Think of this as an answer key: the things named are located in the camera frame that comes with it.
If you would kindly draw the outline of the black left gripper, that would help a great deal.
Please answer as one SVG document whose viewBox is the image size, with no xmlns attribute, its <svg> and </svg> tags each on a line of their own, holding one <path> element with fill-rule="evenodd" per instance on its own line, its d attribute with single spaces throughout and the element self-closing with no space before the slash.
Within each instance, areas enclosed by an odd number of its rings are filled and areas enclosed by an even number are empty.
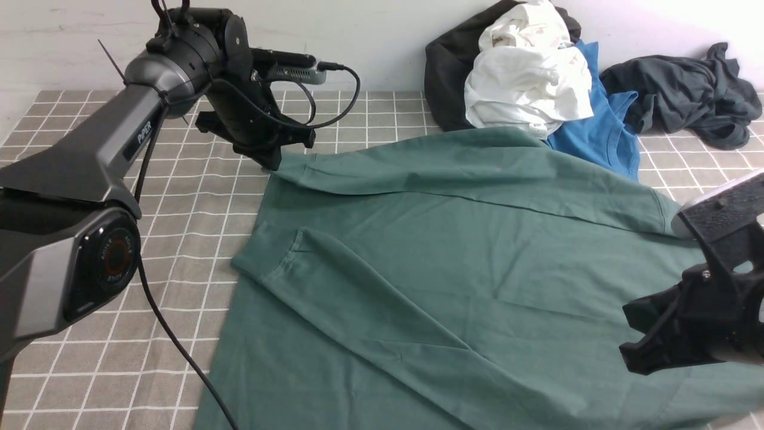
<svg viewBox="0 0 764 430">
<path fill-rule="evenodd" d="M 207 27 L 221 52 L 207 99 L 213 113 L 200 115 L 196 124 L 231 142 L 235 153 L 254 157 L 268 171 L 277 171 L 281 147 L 302 144 L 308 149 L 316 132 L 282 114 L 270 82 L 253 81 L 253 60 L 245 21 L 239 16 L 196 16 Z"/>
</svg>

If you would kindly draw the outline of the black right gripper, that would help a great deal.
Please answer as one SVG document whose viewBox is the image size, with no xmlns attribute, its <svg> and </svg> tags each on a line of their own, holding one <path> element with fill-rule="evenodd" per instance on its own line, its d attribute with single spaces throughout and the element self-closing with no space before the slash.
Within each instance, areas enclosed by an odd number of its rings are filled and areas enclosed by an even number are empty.
<svg viewBox="0 0 764 430">
<path fill-rule="evenodd" d="M 705 262 L 682 283 L 623 305 L 630 328 L 645 334 L 619 346 L 628 371 L 720 364 L 762 365 L 762 225 L 757 220 L 714 241 L 698 241 Z M 684 294 L 682 325 L 669 312 Z M 668 325 L 658 324 L 669 315 Z"/>
</svg>

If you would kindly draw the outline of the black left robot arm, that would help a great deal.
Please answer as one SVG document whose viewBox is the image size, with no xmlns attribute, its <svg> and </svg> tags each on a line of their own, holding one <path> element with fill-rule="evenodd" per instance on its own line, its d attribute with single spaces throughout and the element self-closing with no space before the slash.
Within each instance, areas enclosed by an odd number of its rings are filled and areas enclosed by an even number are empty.
<svg viewBox="0 0 764 430">
<path fill-rule="evenodd" d="M 245 21 L 229 9 L 151 6 L 158 29 L 122 71 L 123 89 L 48 149 L 2 168 L 3 400 L 23 348 L 109 304 L 133 280 L 142 212 L 124 179 L 166 119 L 208 96 L 213 110 L 200 113 L 199 130 L 268 170 L 284 145 L 315 139 L 278 111 L 269 81 L 296 81 L 294 69 L 314 75 L 316 57 L 251 47 Z"/>
</svg>

